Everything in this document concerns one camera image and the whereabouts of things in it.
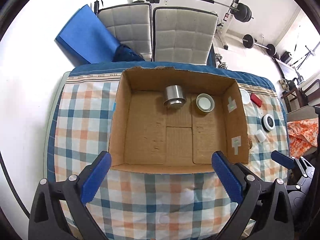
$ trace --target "black strap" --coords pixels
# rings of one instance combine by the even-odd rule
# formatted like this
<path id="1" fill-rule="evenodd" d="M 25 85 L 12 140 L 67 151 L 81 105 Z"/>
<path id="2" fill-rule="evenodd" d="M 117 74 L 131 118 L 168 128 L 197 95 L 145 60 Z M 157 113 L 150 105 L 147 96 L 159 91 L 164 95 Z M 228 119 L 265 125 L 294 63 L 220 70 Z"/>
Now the black strap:
<path id="1" fill-rule="evenodd" d="M 94 12 L 95 15 L 98 15 L 98 12 L 99 12 L 99 0 L 96 0 L 94 2 L 93 12 Z"/>

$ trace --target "gray chair cushion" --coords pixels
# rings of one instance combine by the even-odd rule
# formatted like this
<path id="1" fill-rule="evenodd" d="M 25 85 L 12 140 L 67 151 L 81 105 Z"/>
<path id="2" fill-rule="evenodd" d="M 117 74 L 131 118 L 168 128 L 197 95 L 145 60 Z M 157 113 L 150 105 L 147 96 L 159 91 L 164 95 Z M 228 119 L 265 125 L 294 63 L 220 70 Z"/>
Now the gray chair cushion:
<path id="1" fill-rule="evenodd" d="M 131 3 L 102 9 L 98 18 L 121 44 L 151 61 L 151 5 Z"/>
<path id="2" fill-rule="evenodd" d="M 206 65 L 218 15 L 185 7 L 153 10 L 154 61 Z"/>

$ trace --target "cardboard box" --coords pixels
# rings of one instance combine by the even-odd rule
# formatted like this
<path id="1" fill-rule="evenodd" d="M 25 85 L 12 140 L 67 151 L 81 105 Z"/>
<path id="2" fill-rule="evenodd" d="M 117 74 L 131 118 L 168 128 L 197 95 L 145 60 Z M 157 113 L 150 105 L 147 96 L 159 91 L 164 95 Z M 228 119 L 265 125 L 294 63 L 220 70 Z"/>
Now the cardboard box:
<path id="1" fill-rule="evenodd" d="M 167 109 L 163 91 L 180 85 L 187 101 Z M 215 108 L 199 113 L 195 99 L 209 94 Z M 232 163 L 248 163 L 247 122 L 236 80 L 171 67 L 122 73 L 116 95 L 109 152 L 112 169 L 141 173 L 212 172 L 211 156 L 222 151 Z"/>

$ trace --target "metal bolt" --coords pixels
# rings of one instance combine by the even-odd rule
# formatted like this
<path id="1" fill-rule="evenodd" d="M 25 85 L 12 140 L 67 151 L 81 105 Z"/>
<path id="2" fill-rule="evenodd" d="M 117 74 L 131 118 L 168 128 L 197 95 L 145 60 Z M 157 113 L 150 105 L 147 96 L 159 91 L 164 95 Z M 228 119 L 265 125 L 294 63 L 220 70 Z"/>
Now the metal bolt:
<path id="1" fill-rule="evenodd" d="M 41 185 L 44 185 L 44 184 L 46 184 L 47 183 L 47 179 L 41 179 L 41 181 L 40 181 L 40 184 Z"/>
<path id="2" fill-rule="evenodd" d="M 283 179 L 277 179 L 277 183 L 282 185 L 284 183 Z"/>
<path id="3" fill-rule="evenodd" d="M 249 181 L 254 181 L 255 178 L 254 178 L 253 175 L 249 174 L 249 175 L 247 175 L 247 180 L 249 180 Z"/>
<path id="4" fill-rule="evenodd" d="M 77 179 L 77 175 L 70 175 L 69 180 L 70 181 L 75 181 Z"/>

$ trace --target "stainless steel cup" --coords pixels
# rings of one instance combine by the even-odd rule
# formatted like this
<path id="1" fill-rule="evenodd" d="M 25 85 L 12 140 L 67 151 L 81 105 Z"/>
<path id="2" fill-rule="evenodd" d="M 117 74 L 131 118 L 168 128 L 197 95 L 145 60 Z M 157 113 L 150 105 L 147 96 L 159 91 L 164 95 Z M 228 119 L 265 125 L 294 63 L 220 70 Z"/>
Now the stainless steel cup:
<path id="1" fill-rule="evenodd" d="M 174 85 L 165 88 L 164 105 L 167 106 L 167 108 L 178 109 L 182 107 L 186 101 L 182 87 Z"/>

